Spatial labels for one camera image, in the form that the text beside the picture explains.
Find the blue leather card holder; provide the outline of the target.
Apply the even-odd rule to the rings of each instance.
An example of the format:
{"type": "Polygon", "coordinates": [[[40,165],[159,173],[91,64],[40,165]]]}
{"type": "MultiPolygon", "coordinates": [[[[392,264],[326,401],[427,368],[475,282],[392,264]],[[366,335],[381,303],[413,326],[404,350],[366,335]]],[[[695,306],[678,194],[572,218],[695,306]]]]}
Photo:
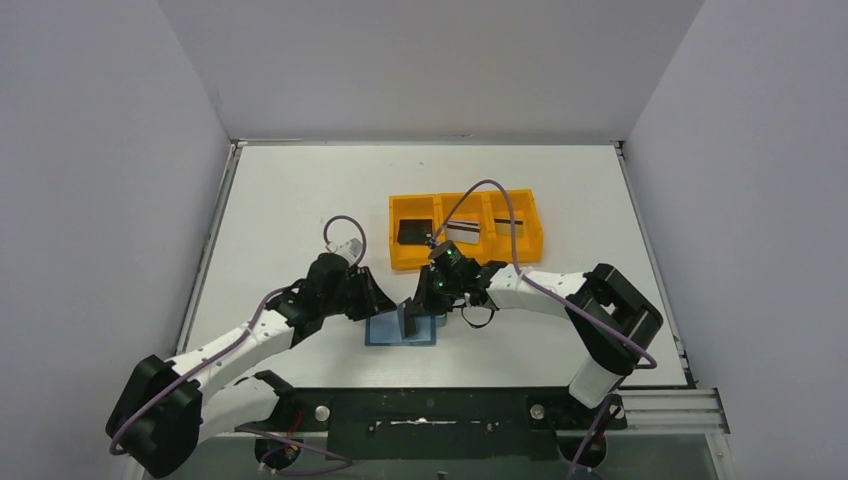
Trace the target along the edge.
{"type": "Polygon", "coordinates": [[[416,332],[408,337],[401,333],[400,311],[382,313],[366,319],[364,345],[383,346],[432,346],[437,342],[437,330],[447,323],[445,315],[418,316],[416,332]]]}

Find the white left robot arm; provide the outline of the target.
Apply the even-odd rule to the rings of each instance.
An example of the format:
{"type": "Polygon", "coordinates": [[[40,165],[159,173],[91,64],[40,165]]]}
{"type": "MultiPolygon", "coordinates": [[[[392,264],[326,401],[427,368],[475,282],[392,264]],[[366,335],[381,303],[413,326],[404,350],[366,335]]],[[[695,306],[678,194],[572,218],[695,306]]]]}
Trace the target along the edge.
{"type": "Polygon", "coordinates": [[[320,254],[305,277],[267,293],[228,333],[167,360],[141,360],[105,426],[110,454],[132,457],[156,479],[173,473],[205,440],[265,422],[291,400],[294,386],[259,363],[293,349],[328,317],[361,321],[396,308],[368,268],[320,254]]]}

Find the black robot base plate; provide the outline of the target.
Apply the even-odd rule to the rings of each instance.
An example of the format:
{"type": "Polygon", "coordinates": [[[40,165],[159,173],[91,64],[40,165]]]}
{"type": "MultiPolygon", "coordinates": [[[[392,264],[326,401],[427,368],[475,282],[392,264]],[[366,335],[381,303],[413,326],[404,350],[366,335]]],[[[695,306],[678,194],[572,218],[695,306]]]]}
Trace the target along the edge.
{"type": "Polygon", "coordinates": [[[244,422],[261,469],[316,476],[367,461],[533,461],[596,466],[627,426],[623,399],[586,407],[565,387],[298,388],[244,422]]]}

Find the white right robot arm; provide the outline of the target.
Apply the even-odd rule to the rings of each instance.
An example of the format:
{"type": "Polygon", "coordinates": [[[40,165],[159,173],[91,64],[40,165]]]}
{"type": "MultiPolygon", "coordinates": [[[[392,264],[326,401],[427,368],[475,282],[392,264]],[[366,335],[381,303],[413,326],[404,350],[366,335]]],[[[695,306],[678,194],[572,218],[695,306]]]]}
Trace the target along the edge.
{"type": "Polygon", "coordinates": [[[588,352],[568,384],[571,397],[596,408],[640,361],[657,365],[647,349],[661,330],[659,310],[615,267],[599,263],[585,273],[550,273],[491,260],[479,264],[451,241],[431,250],[409,302],[417,315],[444,315],[481,307],[521,310],[566,319],[588,352]]]}

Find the black VIP card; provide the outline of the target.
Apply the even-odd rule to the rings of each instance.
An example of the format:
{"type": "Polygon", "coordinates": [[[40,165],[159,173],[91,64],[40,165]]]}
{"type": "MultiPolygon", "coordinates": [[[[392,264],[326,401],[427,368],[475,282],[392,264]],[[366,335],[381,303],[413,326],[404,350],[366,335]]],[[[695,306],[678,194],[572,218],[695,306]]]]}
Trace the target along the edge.
{"type": "Polygon", "coordinates": [[[416,310],[411,298],[403,300],[397,308],[398,325],[401,339],[407,339],[417,333],[416,310]]]}

